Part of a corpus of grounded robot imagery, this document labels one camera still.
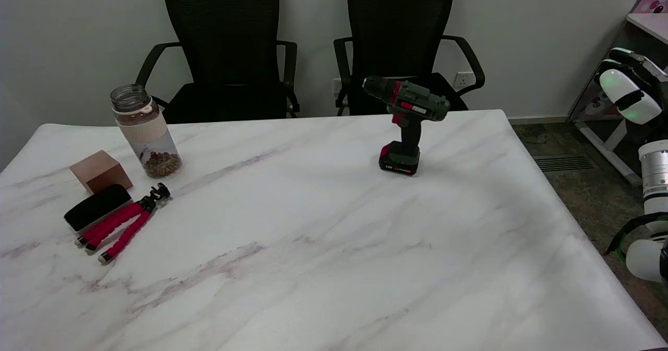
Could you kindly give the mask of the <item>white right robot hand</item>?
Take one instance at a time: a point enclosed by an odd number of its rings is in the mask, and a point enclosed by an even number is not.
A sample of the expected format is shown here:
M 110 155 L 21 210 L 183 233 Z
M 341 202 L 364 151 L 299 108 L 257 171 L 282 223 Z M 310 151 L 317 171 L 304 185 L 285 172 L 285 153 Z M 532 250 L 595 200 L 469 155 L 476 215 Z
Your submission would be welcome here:
M 666 70 L 646 56 L 614 47 L 594 82 L 627 121 L 651 127 L 666 122 Z

